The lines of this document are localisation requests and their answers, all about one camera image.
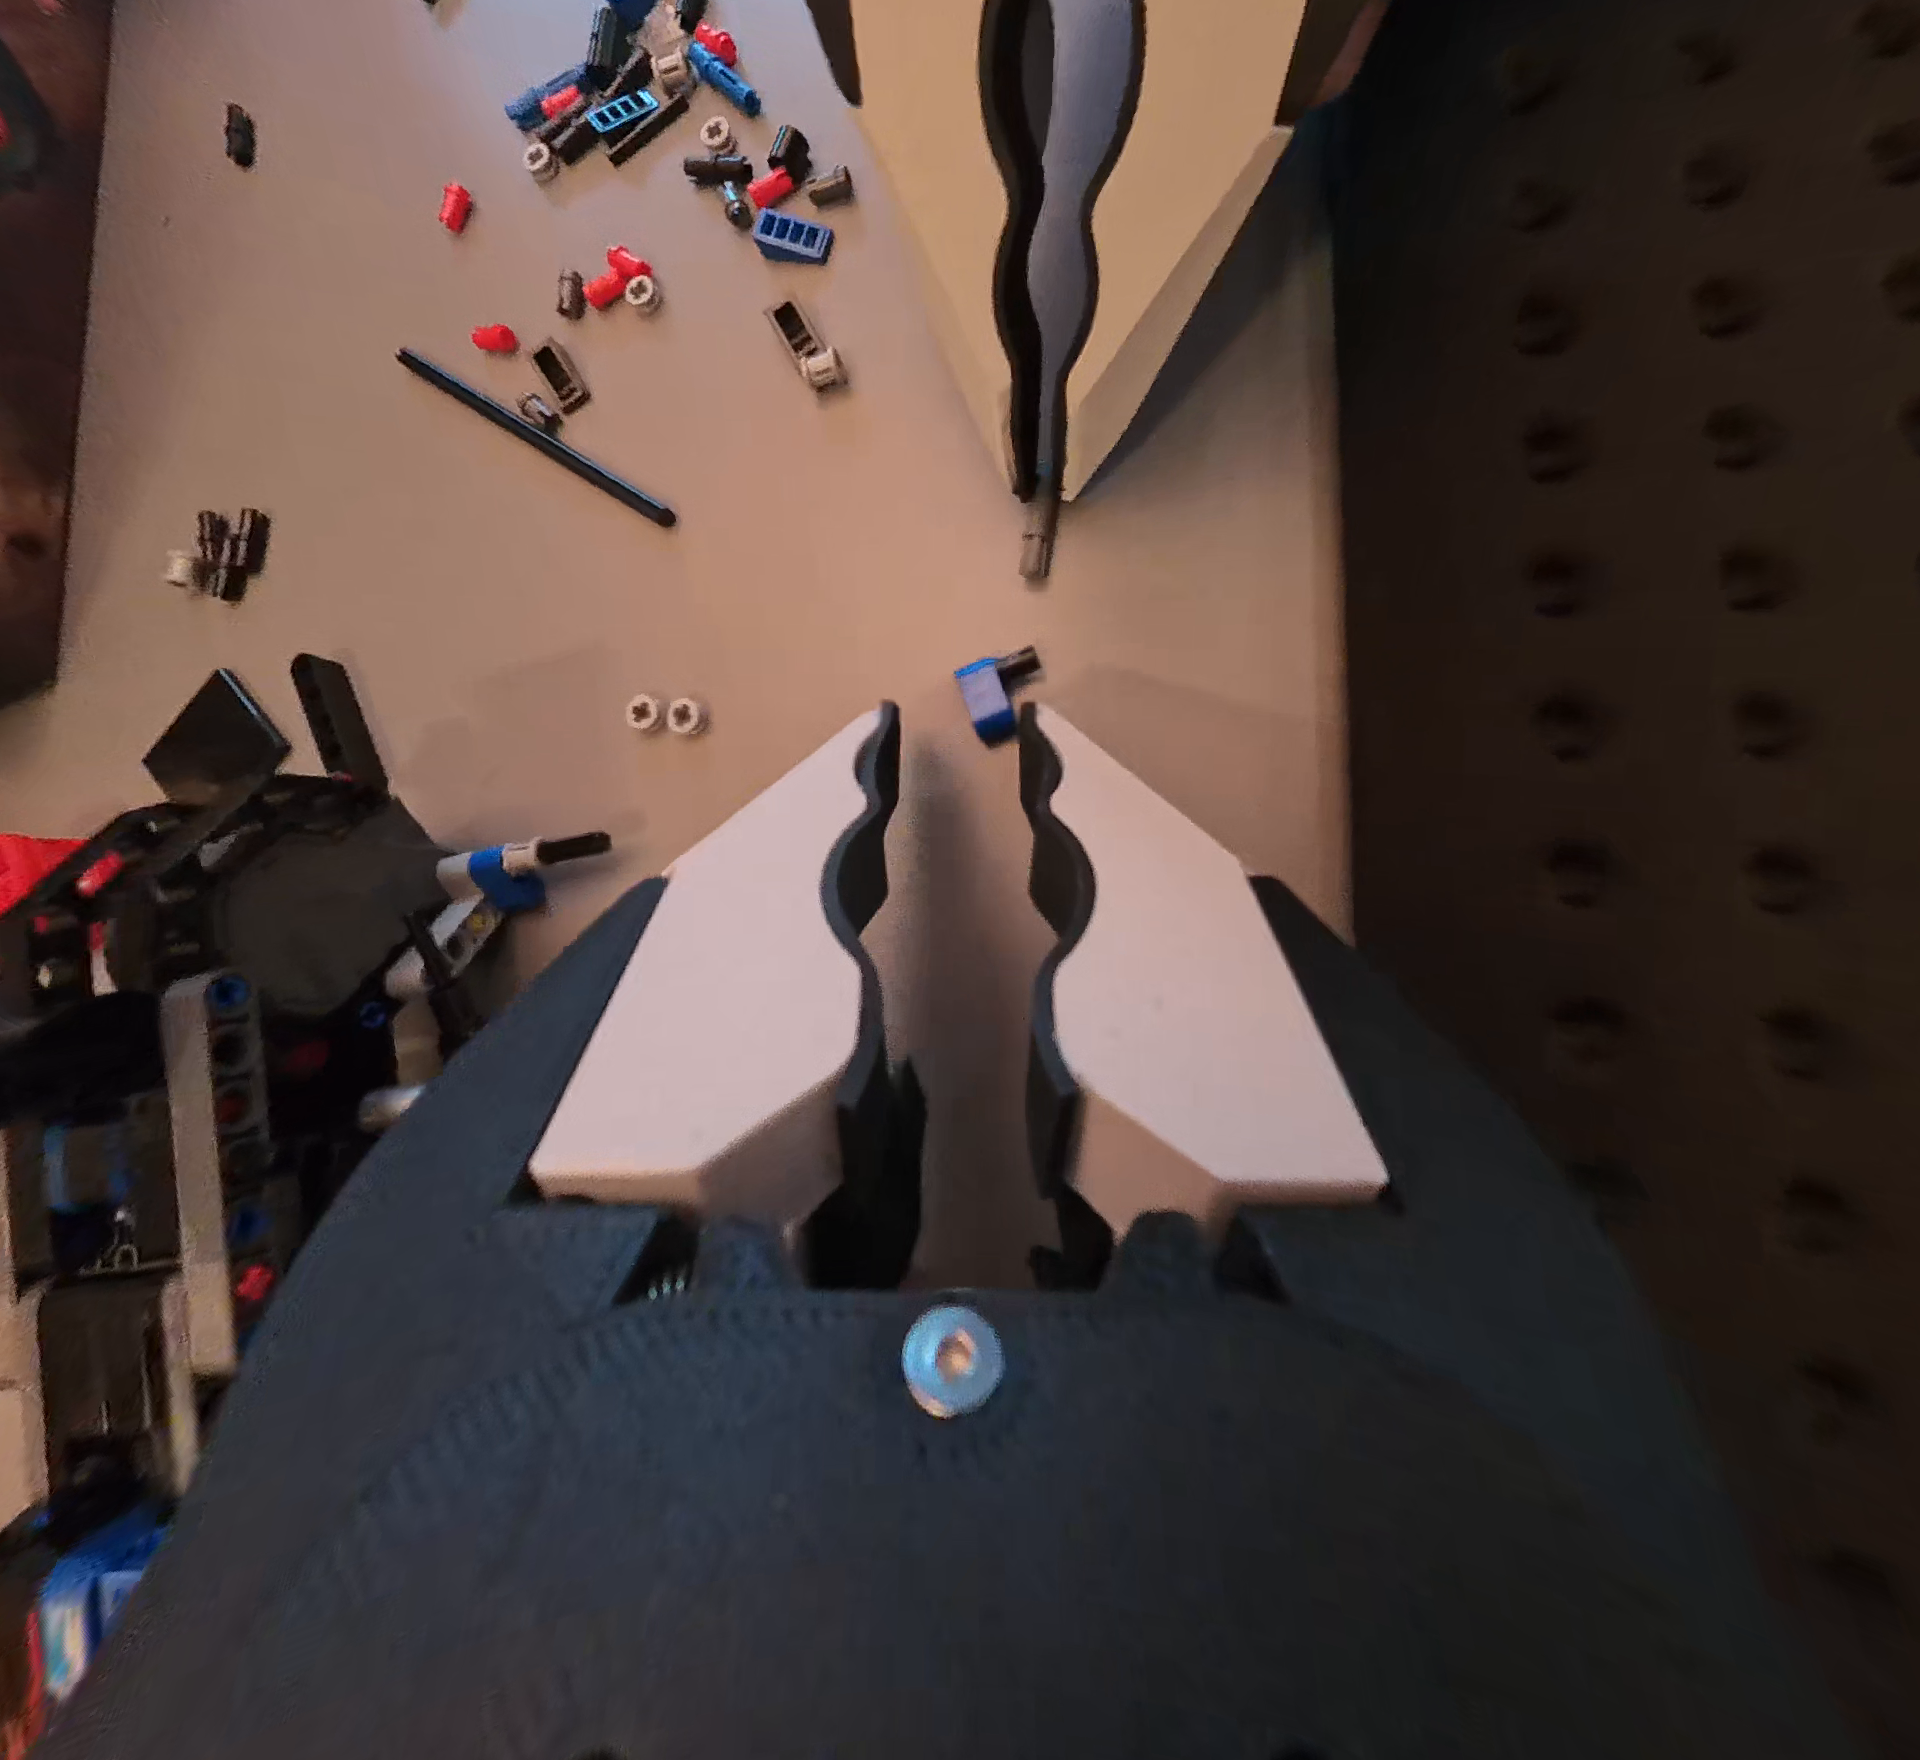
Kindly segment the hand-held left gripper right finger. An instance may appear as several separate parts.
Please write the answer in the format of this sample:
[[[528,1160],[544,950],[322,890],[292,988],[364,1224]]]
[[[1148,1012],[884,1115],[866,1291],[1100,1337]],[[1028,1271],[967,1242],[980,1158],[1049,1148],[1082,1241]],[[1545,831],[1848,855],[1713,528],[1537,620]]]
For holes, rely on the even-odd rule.
[[[1148,1217],[1217,1249],[1261,1209],[1372,1203],[1387,1169],[1252,873],[1053,707],[1018,716],[1024,1124],[1055,1214],[1042,1284],[1095,1284]]]

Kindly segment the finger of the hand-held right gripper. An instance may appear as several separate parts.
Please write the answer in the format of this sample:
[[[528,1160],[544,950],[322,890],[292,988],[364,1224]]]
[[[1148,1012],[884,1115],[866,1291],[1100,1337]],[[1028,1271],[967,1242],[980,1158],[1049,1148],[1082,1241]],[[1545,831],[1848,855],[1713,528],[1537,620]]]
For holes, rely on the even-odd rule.
[[[1042,144],[1024,102],[1035,0],[805,0],[906,223],[932,328],[1021,502],[1049,491],[1026,261]]]
[[[1046,0],[1040,500],[1092,487],[1252,200],[1388,0]]]

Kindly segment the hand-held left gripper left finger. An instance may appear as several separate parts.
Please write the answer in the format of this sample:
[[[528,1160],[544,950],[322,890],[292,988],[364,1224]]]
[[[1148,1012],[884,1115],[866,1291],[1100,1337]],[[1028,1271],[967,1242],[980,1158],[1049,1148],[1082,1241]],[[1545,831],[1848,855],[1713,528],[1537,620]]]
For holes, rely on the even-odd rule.
[[[753,1220],[824,1287],[906,1280],[922,1093],[864,948],[899,747],[880,702],[666,868],[532,1149],[544,1200]]]

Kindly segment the blue connector brick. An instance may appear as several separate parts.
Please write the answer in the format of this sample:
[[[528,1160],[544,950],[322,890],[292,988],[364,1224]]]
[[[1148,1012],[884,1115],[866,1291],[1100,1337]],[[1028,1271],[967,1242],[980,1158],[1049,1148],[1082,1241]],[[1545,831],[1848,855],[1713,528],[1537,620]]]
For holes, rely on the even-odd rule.
[[[986,747],[1015,741],[1018,696],[1042,674],[1035,647],[976,658],[953,672],[953,684],[967,707],[973,736]]]

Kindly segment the black toy truck model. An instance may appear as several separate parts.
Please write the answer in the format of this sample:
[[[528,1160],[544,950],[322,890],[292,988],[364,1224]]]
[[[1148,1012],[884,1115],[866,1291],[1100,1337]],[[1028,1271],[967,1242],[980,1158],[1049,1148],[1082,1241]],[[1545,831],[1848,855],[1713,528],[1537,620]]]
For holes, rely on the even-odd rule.
[[[603,831],[449,851],[347,772],[114,819],[4,910],[4,1526],[175,1497],[373,1134]]]

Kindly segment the grey desk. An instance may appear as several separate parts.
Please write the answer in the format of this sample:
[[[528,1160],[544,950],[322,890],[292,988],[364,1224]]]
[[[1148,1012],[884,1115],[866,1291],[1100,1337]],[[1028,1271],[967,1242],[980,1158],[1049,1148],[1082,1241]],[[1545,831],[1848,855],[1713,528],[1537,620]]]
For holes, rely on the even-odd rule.
[[[851,716],[902,711],[891,896],[866,937],[928,1105],[912,1280],[1024,1285],[1050,1242],[1023,1129],[1018,762],[951,672],[1033,645],[1040,699],[1255,873],[1355,927],[1331,238],[1321,130],[1255,200],[1136,438],[1018,578],[1021,510],[947,374],[904,216],[803,0],[723,0],[775,119],[857,198],[831,263],[781,277],[676,173],[683,137],[551,191],[501,105],[583,50],[593,0],[112,0],[61,677],[4,714],[4,827],[91,831],[233,669],[315,762],[289,684],[347,664],[398,797],[439,841],[603,829],[494,957],[512,991],[634,883]],[[222,154],[224,104],[257,164]],[[446,181],[474,210],[438,225]],[[555,311],[621,243],[662,305]],[[765,306],[850,383],[812,393]],[[503,321],[518,356],[467,333]],[[591,402],[559,433],[676,512],[660,528],[396,365],[515,409],[557,339]],[[164,582],[201,510],[274,521],[236,603]],[[708,734],[624,707],[695,696]]]

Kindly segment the black dimpled mat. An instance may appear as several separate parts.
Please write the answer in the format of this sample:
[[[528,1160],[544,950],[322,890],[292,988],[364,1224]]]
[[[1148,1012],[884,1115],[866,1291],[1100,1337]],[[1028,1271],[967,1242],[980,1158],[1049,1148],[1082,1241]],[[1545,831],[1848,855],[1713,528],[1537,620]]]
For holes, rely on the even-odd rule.
[[[1917,0],[1388,0],[1331,131],[1366,950],[1915,1755]]]

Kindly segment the long black axle rod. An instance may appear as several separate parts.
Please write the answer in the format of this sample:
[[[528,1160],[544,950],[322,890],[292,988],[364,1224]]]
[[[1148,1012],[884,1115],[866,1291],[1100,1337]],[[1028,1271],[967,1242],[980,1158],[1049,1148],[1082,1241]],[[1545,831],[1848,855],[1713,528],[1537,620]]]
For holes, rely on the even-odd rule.
[[[579,480],[597,495],[634,512],[648,525],[660,528],[674,528],[680,525],[676,512],[665,500],[639,490],[624,476],[616,476],[594,458],[579,453],[551,429],[536,428],[535,422],[521,419],[521,415],[518,415],[512,408],[494,402],[489,394],[476,390],[438,362],[408,348],[396,349],[395,358],[396,365],[411,374],[419,383],[442,393],[446,399],[462,405],[467,415],[486,420],[495,431],[539,453],[544,459],[559,466],[570,476]]]

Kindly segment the blue flame print panel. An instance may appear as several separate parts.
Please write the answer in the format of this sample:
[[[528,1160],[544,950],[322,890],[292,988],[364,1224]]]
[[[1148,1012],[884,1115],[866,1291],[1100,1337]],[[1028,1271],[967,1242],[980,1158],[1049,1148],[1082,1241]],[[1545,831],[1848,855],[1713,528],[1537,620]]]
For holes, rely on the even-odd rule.
[[[41,1694],[50,1720],[70,1699],[100,1652],[166,1531],[164,1511],[141,1502],[54,1560],[34,1603]]]

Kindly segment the toy truck set box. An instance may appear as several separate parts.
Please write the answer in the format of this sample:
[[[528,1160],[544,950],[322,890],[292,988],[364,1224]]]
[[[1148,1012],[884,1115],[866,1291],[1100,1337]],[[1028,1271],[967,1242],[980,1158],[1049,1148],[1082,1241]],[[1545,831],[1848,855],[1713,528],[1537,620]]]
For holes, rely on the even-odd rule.
[[[1,704],[61,669],[112,0],[1,0]]]

